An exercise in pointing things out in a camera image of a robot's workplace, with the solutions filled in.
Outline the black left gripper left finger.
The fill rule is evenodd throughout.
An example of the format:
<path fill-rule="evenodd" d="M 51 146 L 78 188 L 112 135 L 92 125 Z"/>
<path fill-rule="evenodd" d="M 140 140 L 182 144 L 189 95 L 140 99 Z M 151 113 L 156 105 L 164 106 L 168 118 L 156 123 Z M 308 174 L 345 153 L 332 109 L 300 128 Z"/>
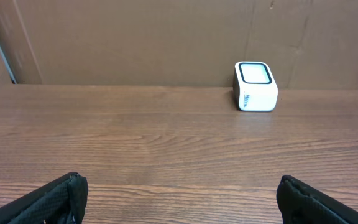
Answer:
<path fill-rule="evenodd" d="M 81 224 L 88 199 L 88 181 L 69 172 L 0 208 L 0 224 Z"/>

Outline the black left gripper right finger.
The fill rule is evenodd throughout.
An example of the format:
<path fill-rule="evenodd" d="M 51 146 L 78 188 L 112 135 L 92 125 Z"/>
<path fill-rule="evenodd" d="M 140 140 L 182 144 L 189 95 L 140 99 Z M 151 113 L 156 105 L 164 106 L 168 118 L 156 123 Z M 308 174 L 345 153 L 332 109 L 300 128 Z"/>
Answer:
<path fill-rule="evenodd" d="M 290 175 L 281 178 L 276 199 L 283 224 L 358 224 L 357 211 Z"/>

